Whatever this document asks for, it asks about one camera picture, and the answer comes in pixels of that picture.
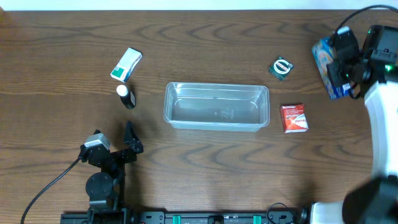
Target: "black bottle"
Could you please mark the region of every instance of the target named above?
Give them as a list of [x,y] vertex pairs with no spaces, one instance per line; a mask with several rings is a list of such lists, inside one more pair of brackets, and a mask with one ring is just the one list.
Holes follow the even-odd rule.
[[125,85],[119,85],[116,88],[116,92],[120,96],[120,100],[126,106],[127,109],[133,109],[136,107],[136,97]]

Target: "red box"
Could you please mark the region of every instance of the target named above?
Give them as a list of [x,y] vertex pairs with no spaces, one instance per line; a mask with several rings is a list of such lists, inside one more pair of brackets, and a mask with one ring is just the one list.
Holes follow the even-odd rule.
[[280,114],[285,133],[304,132],[308,130],[304,115],[304,105],[281,106]]

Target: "clear plastic container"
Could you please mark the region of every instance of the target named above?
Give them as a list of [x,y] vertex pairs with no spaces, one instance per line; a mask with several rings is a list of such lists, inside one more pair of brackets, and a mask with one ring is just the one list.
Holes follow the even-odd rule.
[[269,124],[269,92],[258,85],[169,83],[164,119],[173,128],[258,131]]

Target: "green light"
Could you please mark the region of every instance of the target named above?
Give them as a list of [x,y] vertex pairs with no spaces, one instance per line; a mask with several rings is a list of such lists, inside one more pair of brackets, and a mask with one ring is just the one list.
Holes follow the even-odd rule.
[[390,72],[393,68],[392,65],[385,65],[384,67],[386,68],[387,72]]

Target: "wooden table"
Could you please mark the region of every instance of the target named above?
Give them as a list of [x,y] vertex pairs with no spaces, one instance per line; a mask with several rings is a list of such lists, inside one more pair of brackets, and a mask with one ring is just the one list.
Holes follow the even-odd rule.
[[[342,200],[369,177],[371,132],[363,100],[329,100],[310,48],[351,11],[5,12],[0,25],[0,222],[18,223],[33,197],[100,129],[124,148],[127,120],[144,153],[127,166],[127,203],[138,210],[265,210]],[[348,23],[362,44],[372,11]],[[127,110],[109,73],[128,47],[142,51]],[[281,55],[295,68],[267,72]],[[256,133],[173,129],[163,120],[169,82],[265,85],[271,122]],[[281,104],[305,104],[310,129],[284,134]],[[26,223],[59,223],[85,211],[79,163],[38,199]]]

